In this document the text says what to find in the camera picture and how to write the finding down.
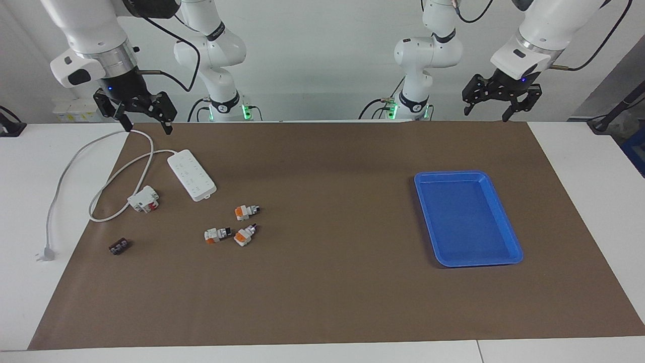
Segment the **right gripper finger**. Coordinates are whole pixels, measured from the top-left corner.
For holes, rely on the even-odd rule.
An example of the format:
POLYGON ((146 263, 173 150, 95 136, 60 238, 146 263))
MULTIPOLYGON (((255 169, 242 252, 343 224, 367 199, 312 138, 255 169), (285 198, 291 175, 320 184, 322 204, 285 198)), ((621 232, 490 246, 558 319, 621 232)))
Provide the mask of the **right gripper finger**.
POLYGON ((127 133, 132 130, 133 124, 126 115, 126 105, 124 103, 118 103, 117 106, 115 106, 103 89, 97 89, 94 93, 94 101, 100 113, 105 118, 111 118, 118 121, 127 133))
POLYGON ((153 118, 164 130, 165 134, 173 131, 173 122, 177 110, 166 92, 159 92, 148 97, 147 117, 153 118))

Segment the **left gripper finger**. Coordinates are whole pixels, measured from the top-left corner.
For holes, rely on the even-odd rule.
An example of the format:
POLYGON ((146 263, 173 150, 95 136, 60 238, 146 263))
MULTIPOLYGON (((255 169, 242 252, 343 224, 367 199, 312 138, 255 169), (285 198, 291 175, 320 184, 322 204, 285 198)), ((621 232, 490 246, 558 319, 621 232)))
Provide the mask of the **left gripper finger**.
POLYGON ((541 95, 541 85, 530 85, 526 90, 509 92, 507 98, 510 106, 503 113, 503 122, 508 122, 515 113, 530 112, 541 95))
POLYGON ((495 78, 474 75, 463 88, 463 102, 466 103, 464 115, 469 115, 478 103, 494 100, 496 96, 497 80, 495 78))

